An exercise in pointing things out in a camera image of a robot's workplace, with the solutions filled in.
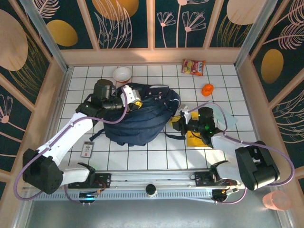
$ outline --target orange toy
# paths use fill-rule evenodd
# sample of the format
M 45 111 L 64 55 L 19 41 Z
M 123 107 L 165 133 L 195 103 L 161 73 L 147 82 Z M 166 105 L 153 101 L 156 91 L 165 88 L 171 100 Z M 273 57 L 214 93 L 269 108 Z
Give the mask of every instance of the orange toy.
M 209 96 L 212 94 L 213 89 L 214 89 L 213 85 L 205 84 L 204 87 L 201 89 L 201 94 L 203 94 L 204 96 Z

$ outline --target light blue cloth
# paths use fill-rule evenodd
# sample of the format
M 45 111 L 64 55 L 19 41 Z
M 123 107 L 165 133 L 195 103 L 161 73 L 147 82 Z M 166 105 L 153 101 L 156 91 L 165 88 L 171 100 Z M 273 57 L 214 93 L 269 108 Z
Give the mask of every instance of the light blue cloth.
M 223 117 L 223 113 L 220 111 L 219 107 L 217 107 L 216 105 L 212 105 L 212 104 L 207 104 L 205 107 L 212 108 L 213 109 L 214 118 L 217 119 L 219 122 L 221 122 L 222 124 L 225 125 L 225 120 L 224 120 L 224 117 Z M 225 114 L 225 117 L 226 117 L 226 120 L 227 120 L 228 128 L 233 128 L 238 120 L 236 118 L 234 118 L 225 109 L 223 109 L 223 111 L 224 111 L 224 114 Z

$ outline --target navy blue backpack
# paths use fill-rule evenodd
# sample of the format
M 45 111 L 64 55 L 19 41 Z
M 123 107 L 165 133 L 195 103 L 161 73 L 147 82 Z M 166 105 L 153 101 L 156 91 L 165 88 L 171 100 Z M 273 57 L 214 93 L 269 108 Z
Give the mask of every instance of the navy blue backpack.
M 119 145 L 127 143 L 129 146 L 144 146 L 156 138 L 180 106 L 180 96 L 167 85 L 155 86 L 138 83 L 128 83 L 127 85 L 138 90 L 142 100 L 141 108 L 128 112 L 124 119 L 117 124 L 104 123 L 104 129 L 92 136 L 91 141 L 105 131 L 106 137 Z M 121 93 L 120 87 L 117 89 L 117 95 L 120 96 Z M 122 111 L 108 112 L 104 119 L 116 121 L 122 116 L 122 113 Z M 166 135 L 170 138 L 185 140 L 185 136 Z

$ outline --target white bowl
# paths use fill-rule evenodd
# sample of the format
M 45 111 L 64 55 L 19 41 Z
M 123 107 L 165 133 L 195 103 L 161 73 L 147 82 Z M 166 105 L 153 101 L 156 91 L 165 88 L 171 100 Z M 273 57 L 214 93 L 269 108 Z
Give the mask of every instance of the white bowl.
M 113 78 L 120 83 L 127 83 L 132 76 L 132 71 L 127 67 L 119 67 L 113 72 Z

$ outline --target robotic arm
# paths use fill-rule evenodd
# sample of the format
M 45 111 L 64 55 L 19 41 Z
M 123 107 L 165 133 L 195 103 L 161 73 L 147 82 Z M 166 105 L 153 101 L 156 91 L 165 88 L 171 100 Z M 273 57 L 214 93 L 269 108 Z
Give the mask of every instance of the robotic arm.
M 173 122 L 173 128 L 185 135 L 187 131 L 200 133 L 205 145 L 225 152 L 227 161 L 211 166 L 214 182 L 231 179 L 244 183 L 249 190 L 256 190 L 280 179 L 279 170 L 268 149 L 258 146 L 244 146 L 243 143 L 225 137 L 224 132 L 215 127 L 213 110 L 199 109 L 199 119 L 189 119 L 188 112 L 181 112 L 181 118 Z M 262 141 L 255 144 L 265 145 Z
M 122 110 L 124 106 L 140 100 L 138 92 L 127 85 L 123 87 L 124 94 L 121 94 L 121 97 L 111 95 L 112 87 L 111 81 L 98 80 L 94 86 L 93 94 L 90 94 L 79 105 L 71 120 L 52 139 L 37 148 L 36 151 L 28 149 L 23 154 L 23 166 L 25 166 L 39 153 L 47 150 L 25 169 L 23 172 L 25 182 L 46 194 L 52 194 L 60 186 L 69 183 L 86 182 L 88 185 L 94 183 L 95 169 L 87 164 L 78 163 L 78 165 L 64 171 L 61 171 L 58 166 L 67 151 L 98 122 L 86 117 L 102 119 L 106 112 Z

